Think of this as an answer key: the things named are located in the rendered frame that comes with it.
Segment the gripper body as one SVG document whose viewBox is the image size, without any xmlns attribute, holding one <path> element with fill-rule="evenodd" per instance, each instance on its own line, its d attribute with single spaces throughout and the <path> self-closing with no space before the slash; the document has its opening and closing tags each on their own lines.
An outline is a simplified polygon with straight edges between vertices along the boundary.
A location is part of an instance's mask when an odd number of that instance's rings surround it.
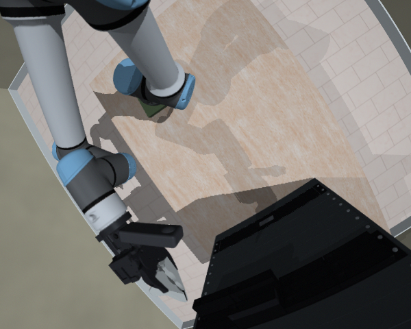
<svg viewBox="0 0 411 329">
<path fill-rule="evenodd" d="M 127 220 L 131 217 L 132 215 L 127 211 L 122 217 L 102 230 L 99 235 L 95 237 L 98 242 L 104 240 L 114 253 L 115 256 L 112 258 L 109 267 L 124 285 L 140 280 L 142 277 L 138 271 L 141 266 L 140 261 L 147 269 L 158 270 L 158 263 L 164 260 L 162 257 L 162 247 L 121 242 L 119 230 L 128 225 Z"/>
</svg>

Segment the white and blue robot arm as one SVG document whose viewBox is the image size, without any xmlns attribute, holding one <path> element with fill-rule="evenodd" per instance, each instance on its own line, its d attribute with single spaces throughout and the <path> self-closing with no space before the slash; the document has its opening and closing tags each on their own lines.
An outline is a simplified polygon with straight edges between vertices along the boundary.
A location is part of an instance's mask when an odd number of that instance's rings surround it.
<svg viewBox="0 0 411 329">
<path fill-rule="evenodd" d="M 127 212 L 114 188 L 134 177 L 136 162 L 127 153 L 113 154 L 87 141 L 62 33 L 64 3 L 72 6 L 93 29 L 113 31 L 109 35 L 129 57 L 114 70 L 117 91 L 150 106 L 162 104 L 183 110 L 192 96 L 195 76 L 185 74 L 173 60 L 150 2 L 0 0 L 1 17 L 13 26 L 54 139 L 52 154 L 59 161 L 56 170 L 96 231 L 104 230 Z M 167 248 L 175 248 L 183 235 L 180 225 L 156 223 L 131 222 L 119 230 L 123 243 Z"/>
</svg>

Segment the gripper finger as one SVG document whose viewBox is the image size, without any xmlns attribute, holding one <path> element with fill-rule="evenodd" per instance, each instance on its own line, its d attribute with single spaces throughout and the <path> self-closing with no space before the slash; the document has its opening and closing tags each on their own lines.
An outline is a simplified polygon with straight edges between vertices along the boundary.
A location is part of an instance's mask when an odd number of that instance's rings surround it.
<svg viewBox="0 0 411 329">
<path fill-rule="evenodd" d="M 163 271 L 157 272 L 154 269 L 147 269 L 141 261 L 140 264 L 138 271 L 141 273 L 143 281 L 151 287 L 149 289 L 150 294 L 154 296 L 167 295 L 180 302 L 187 302 L 184 292 L 180 291 L 175 284 L 172 284 Z"/>
<path fill-rule="evenodd" d="M 163 259 L 162 261 L 160 261 L 157 265 L 158 270 L 159 271 L 163 271 L 168 279 L 170 280 L 170 282 L 172 284 L 177 285 L 177 288 L 184 292 L 186 299 L 188 300 L 188 296 L 186 294 L 186 290 L 184 288 L 184 285 L 182 283 L 182 280 L 180 278 L 179 272 L 178 272 L 178 268 L 172 258 L 172 256 L 170 255 L 170 253 L 167 251 L 167 249 L 165 247 L 162 248 L 163 249 Z"/>
</svg>

